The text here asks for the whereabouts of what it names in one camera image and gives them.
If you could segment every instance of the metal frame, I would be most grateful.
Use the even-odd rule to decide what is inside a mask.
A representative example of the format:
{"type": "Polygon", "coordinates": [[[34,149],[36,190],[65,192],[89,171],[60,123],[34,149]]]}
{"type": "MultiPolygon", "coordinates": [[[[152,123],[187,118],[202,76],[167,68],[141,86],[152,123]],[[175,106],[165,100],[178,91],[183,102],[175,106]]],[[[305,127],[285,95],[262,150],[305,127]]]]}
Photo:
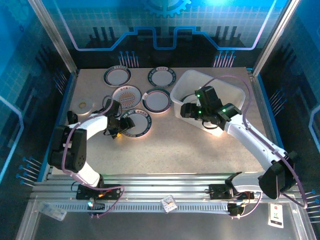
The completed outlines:
{"type": "Polygon", "coordinates": [[[67,46],[65,45],[62,37],[59,34],[53,20],[51,19],[46,7],[41,0],[28,0],[31,7],[33,8],[36,16],[44,27],[46,33],[49,35],[53,45],[60,54],[66,67],[70,73],[76,73],[77,66],[72,59],[67,46]]]}
{"type": "Polygon", "coordinates": [[[281,20],[279,21],[276,29],[274,30],[272,37],[270,38],[268,44],[262,50],[262,54],[260,55],[259,60],[255,63],[255,65],[253,67],[253,76],[254,77],[258,76],[261,69],[265,65],[267,59],[269,58],[271,52],[275,48],[279,38],[281,37],[282,33],[284,32],[286,25],[288,24],[290,18],[294,14],[300,1],[301,0],[292,0],[288,4],[285,12],[283,13],[281,20]]]}
{"type": "MultiPolygon", "coordinates": [[[[228,214],[227,204],[237,203],[235,200],[210,200],[204,189],[209,184],[224,184],[232,175],[226,174],[146,174],[146,175],[104,175],[109,184],[122,184],[125,193],[112,212],[118,213],[164,213],[160,200],[168,195],[173,195],[179,206],[176,213],[214,213],[228,214]]],[[[87,210],[86,200],[76,200],[76,192],[71,191],[74,180],[67,175],[49,174],[47,181],[37,182],[30,195],[23,220],[16,239],[32,239],[34,228],[39,221],[38,203],[46,202],[68,212],[97,212],[87,210]]],[[[288,194],[300,199],[297,187],[293,187],[288,194]]],[[[290,203],[285,197],[272,200],[262,197],[262,203],[290,203]]],[[[100,201],[109,209],[112,202],[100,201]]],[[[300,239],[315,240],[315,234],[304,209],[290,203],[296,228],[300,239]]]]}
{"type": "MultiPolygon", "coordinates": [[[[288,4],[273,36],[270,38],[269,43],[266,45],[264,52],[261,54],[261,57],[255,65],[253,76],[251,76],[255,97],[261,96],[261,98],[257,98],[257,103],[262,106],[262,108],[260,108],[261,114],[267,113],[268,111],[266,106],[263,105],[265,101],[256,77],[270,56],[299,2],[300,0],[292,0],[288,4]]],[[[75,72],[77,67],[43,3],[41,0],[29,0],[29,3],[37,14],[43,27],[46,29],[69,71],[75,72]]],[[[273,127],[271,121],[268,120],[268,116],[269,115],[266,114],[263,117],[264,119],[267,119],[267,122],[270,122],[269,125],[267,124],[268,127],[265,126],[265,130],[267,133],[269,132],[268,137],[276,142],[273,127]]],[[[115,209],[112,210],[113,212],[162,212],[160,200],[168,195],[173,195],[179,206],[176,212],[227,214],[227,204],[230,202],[237,203],[237,201],[210,200],[209,195],[204,193],[204,189],[206,189],[209,184],[224,184],[225,180],[230,175],[232,175],[232,173],[104,175],[103,177],[109,184],[122,184],[125,186],[125,193],[115,209]]],[[[35,226],[39,221],[37,208],[39,202],[51,203],[69,212],[90,212],[87,210],[87,201],[76,200],[76,192],[71,190],[71,184],[73,182],[73,179],[67,175],[51,174],[48,174],[46,181],[37,182],[30,195],[30,200],[16,239],[32,239],[32,236],[35,234],[35,226]]],[[[297,187],[293,187],[290,192],[288,192],[288,195],[298,200],[301,197],[297,187]]],[[[280,197],[278,200],[272,200],[264,195],[261,202],[289,203],[290,201],[285,197],[280,197]]],[[[105,204],[105,211],[112,204],[112,202],[103,203],[105,204]]],[[[290,208],[300,239],[315,240],[316,237],[308,219],[307,212],[291,202],[290,208]]]]}

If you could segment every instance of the white robotic arm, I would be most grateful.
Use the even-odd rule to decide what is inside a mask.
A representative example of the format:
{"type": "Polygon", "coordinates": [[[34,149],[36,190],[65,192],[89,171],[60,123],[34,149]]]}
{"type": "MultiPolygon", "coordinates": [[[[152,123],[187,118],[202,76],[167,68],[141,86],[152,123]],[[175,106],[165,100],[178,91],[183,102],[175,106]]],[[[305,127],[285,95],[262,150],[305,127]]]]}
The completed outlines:
{"type": "MultiPolygon", "coordinates": [[[[70,129],[74,128],[77,123],[70,124],[68,127],[70,129]]],[[[78,129],[86,130],[86,140],[91,138],[93,135],[104,131],[108,125],[107,116],[98,116],[96,118],[90,119],[83,124],[81,124],[78,129]]],[[[100,174],[97,173],[93,168],[85,161],[81,170],[77,173],[73,173],[77,181],[83,185],[89,185],[91,187],[96,187],[100,180],[100,174]]]]}
{"type": "Polygon", "coordinates": [[[275,155],[263,142],[261,142],[255,135],[249,131],[251,128],[256,134],[263,138],[268,144],[273,146],[276,151],[286,157],[284,149],[276,146],[273,142],[267,139],[261,132],[259,132],[248,120],[246,120],[247,126],[245,127],[243,116],[235,115],[231,118],[231,121],[227,121],[225,124],[225,131],[239,140],[246,149],[259,161],[264,171],[262,172],[244,172],[232,179],[232,185],[238,192],[261,192],[259,185],[259,177],[273,165],[274,162],[280,161],[280,157],[275,155]]]}

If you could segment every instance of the plate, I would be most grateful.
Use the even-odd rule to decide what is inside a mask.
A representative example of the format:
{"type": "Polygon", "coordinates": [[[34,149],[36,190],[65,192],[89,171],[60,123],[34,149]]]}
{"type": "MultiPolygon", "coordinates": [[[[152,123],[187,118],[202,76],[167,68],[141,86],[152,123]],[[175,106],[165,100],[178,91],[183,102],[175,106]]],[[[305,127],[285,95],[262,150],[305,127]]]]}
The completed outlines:
{"type": "Polygon", "coordinates": [[[167,111],[172,104],[170,93],[162,88],[153,88],[142,96],[142,104],[151,113],[159,114],[167,111]]]}
{"type": "Polygon", "coordinates": [[[139,138],[149,132],[151,128],[151,116],[144,110],[131,109],[126,111],[122,118],[130,117],[135,127],[125,131],[123,134],[130,138],[139,138]]]}
{"type": "Polygon", "coordinates": [[[71,110],[78,115],[88,114],[94,106],[90,98],[80,98],[74,101],[71,110]]]}
{"type": "Polygon", "coordinates": [[[123,110],[132,109],[140,103],[141,92],[135,86],[124,85],[113,92],[112,98],[121,103],[123,110]]]}
{"type": "Polygon", "coordinates": [[[148,81],[157,88],[169,87],[175,83],[176,73],[166,66],[155,67],[149,72],[148,81]]]}
{"type": "Polygon", "coordinates": [[[103,75],[104,82],[110,87],[120,87],[129,82],[131,72],[126,66],[112,66],[103,75]]]}

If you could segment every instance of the small card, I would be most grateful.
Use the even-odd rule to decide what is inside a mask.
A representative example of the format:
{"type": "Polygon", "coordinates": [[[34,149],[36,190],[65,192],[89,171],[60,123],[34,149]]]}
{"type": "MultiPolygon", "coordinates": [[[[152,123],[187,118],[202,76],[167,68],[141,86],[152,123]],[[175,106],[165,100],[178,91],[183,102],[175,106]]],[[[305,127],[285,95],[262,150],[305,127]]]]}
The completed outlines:
{"type": "Polygon", "coordinates": [[[282,205],[269,203],[269,221],[270,226],[284,228],[284,217],[282,205]]]}
{"type": "Polygon", "coordinates": [[[58,221],[62,221],[65,219],[65,216],[67,214],[66,210],[63,210],[61,208],[55,207],[52,204],[49,204],[47,202],[40,202],[38,206],[39,212],[54,218],[58,221]]]}

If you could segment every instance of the blue wall panel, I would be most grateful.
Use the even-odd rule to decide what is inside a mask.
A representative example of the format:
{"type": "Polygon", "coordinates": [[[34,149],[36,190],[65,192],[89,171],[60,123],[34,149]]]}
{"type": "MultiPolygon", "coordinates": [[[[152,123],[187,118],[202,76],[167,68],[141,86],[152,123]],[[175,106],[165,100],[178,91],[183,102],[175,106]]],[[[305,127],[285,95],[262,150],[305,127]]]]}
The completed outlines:
{"type": "Polygon", "coordinates": [[[306,192],[320,190],[319,10],[317,0],[300,2],[261,71],[283,145],[301,158],[295,169],[306,192]]]}
{"type": "Polygon", "coordinates": [[[24,159],[42,162],[70,74],[26,0],[0,1],[0,41],[0,236],[11,240],[39,174],[24,159]]]}
{"type": "Polygon", "coordinates": [[[147,60],[162,54],[156,51],[186,53],[182,61],[175,61],[176,57],[168,60],[171,67],[209,67],[219,51],[237,51],[234,67],[250,68],[286,2],[83,0],[73,5],[47,0],[44,4],[79,68],[115,65],[119,51],[135,51],[141,56],[141,67],[157,65],[157,61],[147,60]],[[192,53],[196,66],[188,61],[187,53],[192,53]],[[113,60],[102,60],[103,54],[113,60]],[[85,58],[100,62],[85,62],[85,58]]]}

